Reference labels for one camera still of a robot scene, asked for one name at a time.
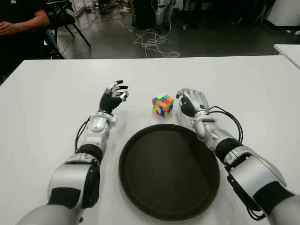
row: rubik's cube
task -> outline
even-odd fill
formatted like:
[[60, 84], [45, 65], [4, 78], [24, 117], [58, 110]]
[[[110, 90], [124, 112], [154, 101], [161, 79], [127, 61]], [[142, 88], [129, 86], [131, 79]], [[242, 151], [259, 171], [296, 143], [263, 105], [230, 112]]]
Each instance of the rubik's cube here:
[[169, 112], [173, 109], [174, 98], [161, 94], [157, 95], [154, 99], [152, 99], [153, 112], [166, 117]]

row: table surface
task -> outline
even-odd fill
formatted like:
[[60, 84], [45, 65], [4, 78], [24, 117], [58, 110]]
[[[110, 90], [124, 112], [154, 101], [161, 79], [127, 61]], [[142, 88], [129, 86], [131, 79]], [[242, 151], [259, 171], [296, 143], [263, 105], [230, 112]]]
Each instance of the table surface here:
[[[249, 56], [136, 60], [25, 61], [0, 86], [0, 224], [15, 224], [29, 210], [47, 202], [53, 171], [74, 152], [81, 123], [96, 109], [105, 87], [124, 79], [127, 102], [114, 111], [101, 164], [100, 199], [85, 211], [83, 225], [164, 225], [140, 212], [124, 194], [118, 176], [120, 153], [129, 138], [153, 124], [190, 128], [175, 101], [169, 117], [151, 110], [151, 99], [164, 92], [175, 96], [182, 87], [205, 93], [240, 121], [244, 144], [267, 158], [284, 175], [288, 187], [300, 193], [299, 96], [300, 72], [284, 56]], [[218, 116], [221, 127], [237, 135], [233, 122]], [[203, 214], [184, 225], [260, 225], [226, 181], [220, 165], [220, 187]]]
[[274, 45], [274, 48], [300, 69], [300, 45]]

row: black tray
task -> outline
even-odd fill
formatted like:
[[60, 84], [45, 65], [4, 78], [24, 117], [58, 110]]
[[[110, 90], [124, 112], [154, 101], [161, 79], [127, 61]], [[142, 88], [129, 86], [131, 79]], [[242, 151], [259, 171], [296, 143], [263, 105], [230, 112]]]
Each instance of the black tray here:
[[122, 151], [119, 175], [137, 208], [168, 221], [205, 211], [220, 180], [212, 151], [193, 131], [173, 124], [154, 125], [136, 133]]

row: chair leg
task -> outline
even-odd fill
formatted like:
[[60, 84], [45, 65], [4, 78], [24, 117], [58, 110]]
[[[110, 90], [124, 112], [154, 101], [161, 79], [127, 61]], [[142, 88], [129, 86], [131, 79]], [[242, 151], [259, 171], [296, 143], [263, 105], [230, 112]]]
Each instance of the chair leg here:
[[58, 33], [58, 28], [54, 29], [54, 40], [57, 43], [57, 33]]
[[81, 31], [78, 29], [78, 27], [75, 24], [72, 24], [72, 25], [76, 29], [76, 31], [78, 32], [78, 34], [83, 38], [83, 40], [85, 41], [85, 43], [90, 47], [90, 44], [89, 44], [88, 40], [84, 37], [84, 35], [81, 33]]
[[68, 26], [65, 26], [65, 28], [67, 29], [67, 31], [69, 31], [69, 33], [74, 37], [74, 34], [72, 33], [72, 31], [69, 29]]

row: equipment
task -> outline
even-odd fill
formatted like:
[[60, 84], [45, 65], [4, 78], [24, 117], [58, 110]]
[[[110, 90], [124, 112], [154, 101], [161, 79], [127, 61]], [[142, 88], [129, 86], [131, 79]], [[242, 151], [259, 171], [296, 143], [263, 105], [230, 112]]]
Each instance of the equipment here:
[[119, 86], [120, 83], [123, 81], [116, 81], [105, 90], [99, 110], [85, 122], [87, 135], [82, 145], [54, 172], [48, 187], [48, 204], [29, 212], [18, 225], [75, 225], [82, 220], [84, 210], [97, 203], [100, 164], [109, 130], [117, 122], [117, 116], [111, 113], [129, 96], [124, 91], [128, 86]]
[[182, 112], [193, 117], [193, 128], [198, 138], [224, 164], [227, 180], [245, 204], [250, 216], [260, 220], [265, 216], [272, 225], [300, 224], [300, 196], [288, 191], [279, 170], [247, 146], [242, 145], [222, 130], [216, 119], [209, 115], [209, 105], [203, 93], [183, 88]]
[[176, 0], [158, 0], [158, 8], [156, 10], [156, 26], [159, 34], [162, 32], [162, 25], [165, 23], [167, 29], [170, 30], [170, 22], [173, 17], [173, 7]]

